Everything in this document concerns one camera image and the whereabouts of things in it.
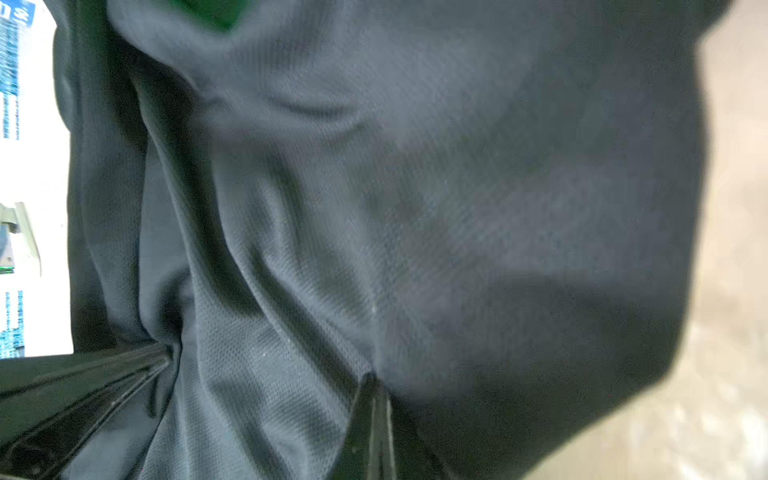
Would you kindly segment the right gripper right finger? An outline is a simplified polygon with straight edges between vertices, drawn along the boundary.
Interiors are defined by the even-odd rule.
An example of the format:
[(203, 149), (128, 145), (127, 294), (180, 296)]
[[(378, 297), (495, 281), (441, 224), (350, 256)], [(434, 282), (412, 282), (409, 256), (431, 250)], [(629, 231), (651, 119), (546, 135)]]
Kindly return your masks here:
[(356, 392), (332, 480), (428, 480), (447, 477), (389, 391), (373, 373)]

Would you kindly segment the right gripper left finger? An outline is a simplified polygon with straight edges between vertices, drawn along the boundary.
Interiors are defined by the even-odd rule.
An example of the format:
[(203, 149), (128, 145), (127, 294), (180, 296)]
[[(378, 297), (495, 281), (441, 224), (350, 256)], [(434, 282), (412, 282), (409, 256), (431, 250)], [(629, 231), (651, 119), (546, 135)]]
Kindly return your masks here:
[(1, 477), (58, 479), (171, 363), (160, 344), (1, 361)]

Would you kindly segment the black shorts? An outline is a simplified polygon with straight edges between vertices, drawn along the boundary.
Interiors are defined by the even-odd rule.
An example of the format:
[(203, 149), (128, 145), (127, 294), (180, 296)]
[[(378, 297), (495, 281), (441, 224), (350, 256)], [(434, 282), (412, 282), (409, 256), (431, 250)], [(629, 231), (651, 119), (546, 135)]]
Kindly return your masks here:
[(669, 370), (724, 1), (51, 1), (77, 352), (171, 365), (68, 479), (320, 479), (375, 374), (517, 479)]

